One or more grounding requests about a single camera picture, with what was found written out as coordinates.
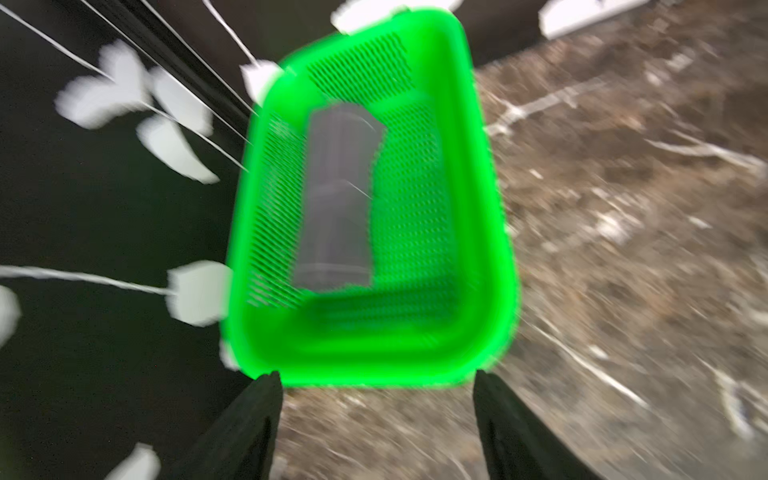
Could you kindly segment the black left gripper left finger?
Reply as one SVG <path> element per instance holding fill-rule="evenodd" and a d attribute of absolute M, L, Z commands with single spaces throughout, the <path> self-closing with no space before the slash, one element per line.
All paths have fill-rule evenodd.
<path fill-rule="evenodd" d="M 267 479 L 284 398 L 279 373 L 255 379 L 161 479 Z"/>

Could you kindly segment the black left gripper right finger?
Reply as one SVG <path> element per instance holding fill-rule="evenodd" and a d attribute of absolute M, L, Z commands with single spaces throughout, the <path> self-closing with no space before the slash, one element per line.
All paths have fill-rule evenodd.
<path fill-rule="evenodd" d="M 473 405 L 491 479 L 600 478 L 499 376 L 476 372 Z"/>

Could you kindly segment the grey checked pillowcase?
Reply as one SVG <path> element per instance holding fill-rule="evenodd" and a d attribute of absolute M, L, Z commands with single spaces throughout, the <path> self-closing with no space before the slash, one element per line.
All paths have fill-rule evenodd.
<path fill-rule="evenodd" d="M 292 284 L 313 292 L 372 283 L 372 171 L 386 127 L 363 106 L 312 113 Z"/>

